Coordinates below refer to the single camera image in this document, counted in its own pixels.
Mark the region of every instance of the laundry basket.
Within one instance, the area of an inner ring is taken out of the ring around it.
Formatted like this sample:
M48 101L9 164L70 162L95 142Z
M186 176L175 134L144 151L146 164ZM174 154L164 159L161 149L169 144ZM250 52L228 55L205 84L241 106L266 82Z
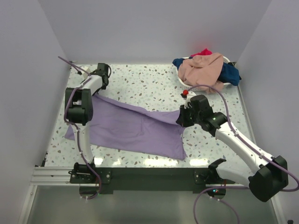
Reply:
M223 62L229 63L230 60L227 57L223 56ZM182 84L184 90L187 90L187 89L192 87L191 85L187 85L187 84L183 83L183 81L179 77L178 77L178 80ZM227 87L228 85L231 85L231 83L224 83L223 88ZM192 91L193 92L199 92L199 91L204 91L204 90L202 90L200 87L197 87L197 88L192 89Z

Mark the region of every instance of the gray wall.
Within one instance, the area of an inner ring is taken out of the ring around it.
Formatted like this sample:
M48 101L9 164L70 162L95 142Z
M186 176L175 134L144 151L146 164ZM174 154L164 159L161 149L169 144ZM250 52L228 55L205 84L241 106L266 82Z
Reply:
M67 66L36 0L0 1L0 218L17 222L53 130Z
M299 176L299 1L273 0L238 60L245 102L260 147L282 155ZM293 180L289 187L295 187ZM299 222L299 193L280 193Z
M271 0L39 0L80 62L171 62L203 48L237 60Z

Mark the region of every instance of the metal frame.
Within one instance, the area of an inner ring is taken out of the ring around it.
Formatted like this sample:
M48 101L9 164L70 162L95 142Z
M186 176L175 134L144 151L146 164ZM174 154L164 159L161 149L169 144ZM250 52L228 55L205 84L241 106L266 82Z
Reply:
M249 121L248 112L244 103L244 98L242 95L242 91L240 87L238 87L238 92L240 96L240 101L242 103L243 111L245 114L245 119L247 121L247 125L249 128L249 133L252 141L256 144L256 140L253 134L252 126ZM94 184L75 184L70 183L70 175L69 171L71 171L72 167L36 167L32 174L32 179L30 182L30 186L28 189L28 193L26 195L25 203L23 205L20 219L18 224L26 224L31 212L31 208L34 202L34 198L36 196L36 190L38 186L91 186ZM206 186L218 186L218 184L210 184ZM279 224L285 224L287 222L284 212L282 210L282 206L279 200L279 195L275 195L271 198L271 202L274 208L274 212L276 214L277 220Z

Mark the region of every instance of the white terrazzo surface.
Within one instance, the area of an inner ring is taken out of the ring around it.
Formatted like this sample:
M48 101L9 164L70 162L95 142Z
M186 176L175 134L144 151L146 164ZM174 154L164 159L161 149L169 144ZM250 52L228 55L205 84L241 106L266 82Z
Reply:
M180 96L183 88L177 80L175 67L171 64L114 64L111 68L113 72L109 86L100 91L103 96L141 106L149 111L174 111L184 103ZM67 86L75 87L82 81L83 76L72 69ZM243 134L250 137L237 87L227 87L222 93L228 101L232 122ZM215 112L225 112L224 104L218 95L209 94L207 97ZM48 147L45 163L47 167L73 167L79 159L75 142L64 138L67 125L63 121L63 113L64 100ZM202 131L198 125L185 129L183 143L187 154L184 161L95 145L92 145L92 151L96 163L103 167L207 167L219 158L226 158L227 163L235 164L244 172L250 172L235 152Z

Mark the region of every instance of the pink cloth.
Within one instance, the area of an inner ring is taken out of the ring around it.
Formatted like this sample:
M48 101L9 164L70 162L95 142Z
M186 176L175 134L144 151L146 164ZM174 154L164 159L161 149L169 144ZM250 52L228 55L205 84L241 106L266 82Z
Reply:
M209 51L209 50L206 48L206 49L204 49L202 52L198 52L198 53L196 53L196 54L194 54L194 55L191 55L191 57L194 57L194 56L196 56L196 55L211 55L211 54L212 54L212 52Z
M196 55L183 61L178 69L178 77L187 85L206 84L217 90L223 89L223 83L218 81L223 66L223 55L213 53L208 56ZM201 90L214 92L208 87Z

